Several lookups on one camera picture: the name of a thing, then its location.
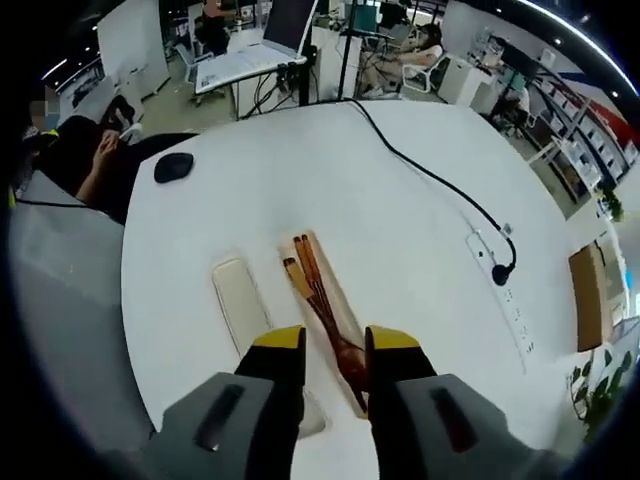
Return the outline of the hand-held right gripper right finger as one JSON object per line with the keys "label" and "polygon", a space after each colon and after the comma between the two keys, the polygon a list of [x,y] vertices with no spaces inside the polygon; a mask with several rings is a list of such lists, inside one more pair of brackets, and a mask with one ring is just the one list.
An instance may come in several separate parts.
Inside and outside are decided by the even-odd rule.
{"label": "hand-held right gripper right finger", "polygon": [[452,374],[437,374],[412,336],[366,330],[368,418],[382,479],[547,479],[548,454],[509,431],[505,414]]}

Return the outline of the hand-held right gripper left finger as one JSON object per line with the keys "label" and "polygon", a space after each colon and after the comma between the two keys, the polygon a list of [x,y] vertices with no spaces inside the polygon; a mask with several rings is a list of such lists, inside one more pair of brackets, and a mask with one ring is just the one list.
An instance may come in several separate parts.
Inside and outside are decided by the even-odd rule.
{"label": "hand-held right gripper left finger", "polygon": [[161,430],[124,456],[127,479],[287,479],[304,414],[306,330],[259,336],[166,409]]}

